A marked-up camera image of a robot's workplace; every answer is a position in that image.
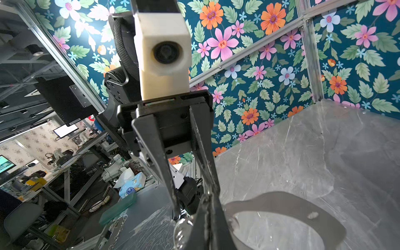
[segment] computer monitor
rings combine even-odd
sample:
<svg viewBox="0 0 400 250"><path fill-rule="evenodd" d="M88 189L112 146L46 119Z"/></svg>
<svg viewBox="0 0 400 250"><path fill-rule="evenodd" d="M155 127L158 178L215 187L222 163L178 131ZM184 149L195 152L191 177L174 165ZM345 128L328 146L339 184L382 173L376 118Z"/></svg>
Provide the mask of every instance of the computer monitor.
<svg viewBox="0 0 400 250"><path fill-rule="evenodd" d="M4 171L9 170L10 168L14 167L15 164L9 161L6 157L0 156L0 174Z"/></svg>
<svg viewBox="0 0 400 250"><path fill-rule="evenodd" d="M67 127L67 125L62 125L61 127L56 128L53 130L56 135L61 139L65 137L67 134L72 133L74 131L78 130L78 127L75 124L72 124L71 126Z"/></svg>

